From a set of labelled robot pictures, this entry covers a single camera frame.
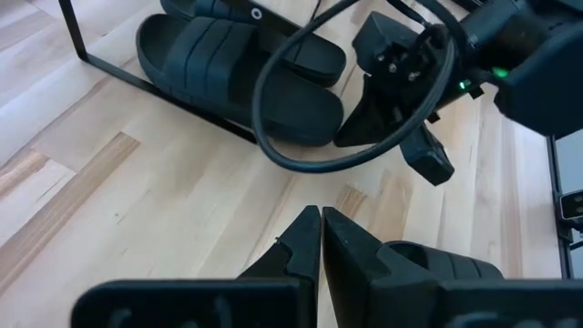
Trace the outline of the black rubber slide sandal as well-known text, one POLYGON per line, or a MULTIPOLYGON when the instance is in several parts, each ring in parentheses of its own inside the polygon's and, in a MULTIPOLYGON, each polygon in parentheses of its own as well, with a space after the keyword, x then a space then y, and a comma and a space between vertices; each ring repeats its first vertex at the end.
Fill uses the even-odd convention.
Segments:
MULTIPOLYGON (((239 114, 251 120, 253 89, 270 57, 259 46, 257 26, 204 16, 187 21, 155 14, 140 24, 136 48, 142 70, 157 88, 169 89, 173 97, 190 104, 196 98, 208 100, 221 107, 228 120, 235 120, 239 114)), ((330 143, 343 122, 341 100, 279 64, 263 89, 261 115, 266 112, 286 131, 314 140, 322 135, 313 128, 303 130, 297 122, 288 123, 282 117, 282 105, 311 108, 326 98, 334 98, 338 105, 332 108, 328 104, 328 111, 339 114, 334 123, 324 125, 330 143)), ((248 128, 251 121, 241 124, 248 128)))
MULTIPOLYGON (((160 4, 167 14, 185 20, 204 16, 256 25, 259 46, 266 54, 277 50, 297 30, 297 26, 251 0, 160 0, 160 4)), ((281 61, 298 76, 321 87, 331 87, 341 77, 346 55, 331 41, 309 34, 294 44, 281 61)))

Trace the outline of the black aluminium rig frame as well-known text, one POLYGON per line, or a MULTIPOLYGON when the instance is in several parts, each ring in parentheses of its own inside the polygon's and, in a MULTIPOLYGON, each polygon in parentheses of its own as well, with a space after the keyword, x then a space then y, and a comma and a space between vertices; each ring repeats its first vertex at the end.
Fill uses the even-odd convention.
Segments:
POLYGON ((547 138, 547 154, 551 178, 551 191, 554 207, 555 223, 557 228, 557 245, 560 260, 561 276, 563 279, 573 279, 573 267, 570 253, 570 244, 573 241, 571 228, 561 218, 559 199, 563 195, 558 167, 557 146, 554 138, 547 138))

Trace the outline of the grey metal bracket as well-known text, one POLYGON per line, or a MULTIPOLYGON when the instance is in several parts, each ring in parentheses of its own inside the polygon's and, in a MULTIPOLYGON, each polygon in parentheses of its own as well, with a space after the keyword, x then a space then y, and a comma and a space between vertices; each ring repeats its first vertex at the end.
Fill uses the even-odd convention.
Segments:
POLYGON ((562 220, 583 219, 583 190, 562 195, 559 207, 562 220))

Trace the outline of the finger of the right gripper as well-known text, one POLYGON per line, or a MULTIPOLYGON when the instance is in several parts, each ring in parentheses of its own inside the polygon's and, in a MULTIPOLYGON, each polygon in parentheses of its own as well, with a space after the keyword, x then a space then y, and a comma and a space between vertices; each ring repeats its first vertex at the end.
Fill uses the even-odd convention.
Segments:
POLYGON ((409 117, 402 93, 405 82, 363 77, 363 94, 334 137, 337 147, 376 144, 392 136, 409 117))
POLYGON ((455 172, 443 145, 426 125, 405 138, 400 150, 408 166, 434 186, 447 182, 455 172))

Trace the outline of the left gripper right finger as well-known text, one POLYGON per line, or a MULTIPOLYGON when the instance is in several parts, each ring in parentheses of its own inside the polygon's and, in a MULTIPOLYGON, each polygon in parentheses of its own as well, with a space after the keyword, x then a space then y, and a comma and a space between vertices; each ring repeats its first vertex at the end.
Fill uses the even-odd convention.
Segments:
POLYGON ((333 207, 322 210, 326 278, 339 328, 367 328, 372 281, 389 270, 376 256, 382 243, 333 207))

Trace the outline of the wooden shelf black metal frame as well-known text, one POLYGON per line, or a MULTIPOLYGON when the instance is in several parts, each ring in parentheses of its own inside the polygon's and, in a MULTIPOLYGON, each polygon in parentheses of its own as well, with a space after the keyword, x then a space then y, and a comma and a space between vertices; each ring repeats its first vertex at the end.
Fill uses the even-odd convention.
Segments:
MULTIPOLYGON (((241 125, 243 121, 247 123, 251 121, 249 118, 244 118, 242 114, 239 114, 235 120, 228 120, 221 112, 222 108, 217 107, 214 103, 209 102, 208 100, 196 98, 192 104, 189 102, 184 102, 178 98, 173 97, 169 89, 166 91, 161 90, 147 80, 134 76, 120 67, 116 67, 99 57, 89 54, 86 50, 85 43, 77 23, 77 18, 71 0, 58 0, 58 3, 60 5, 68 32, 71 35, 71 40, 79 59, 95 68, 100 69, 112 77, 116 77, 117 79, 124 81, 133 87, 137 87, 149 93, 152 96, 166 100, 169 103, 189 112, 190 114, 201 118, 239 138, 245 139, 252 144, 256 142, 256 138, 254 137, 253 132, 241 125)), ((324 131, 324 125, 326 123, 334 123, 335 119, 339 116, 339 114, 334 111, 328 111, 328 104, 331 104, 332 108, 338 107, 334 98, 326 98, 322 104, 316 103, 312 105, 311 108, 293 108, 290 103, 285 103, 282 105, 282 108, 284 109, 282 117, 288 123, 297 122, 299 127, 303 128, 303 130, 313 128, 316 132, 322 135, 320 138, 308 140, 306 137, 299 137, 299 135, 295 134, 295 132, 291 130, 286 131, 282 123, 278 123, 276 120, 268 118, 268 114, 266 112, 262 114, 262 121, 265 124, 265 131, 275 138, 288 139, 289 141, 298 144, 310 146, 326 144, 329 142, 329 138, 327 133, 324 131)))

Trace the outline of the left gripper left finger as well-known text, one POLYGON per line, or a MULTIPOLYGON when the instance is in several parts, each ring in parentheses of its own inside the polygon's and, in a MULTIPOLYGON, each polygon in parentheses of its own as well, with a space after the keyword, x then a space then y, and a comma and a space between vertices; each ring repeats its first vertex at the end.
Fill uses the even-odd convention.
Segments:
POLYGON ((243 277, 299 277, 318 279, 320 273, 321 214, 306 206, 280 237, 262 254, 243 277))

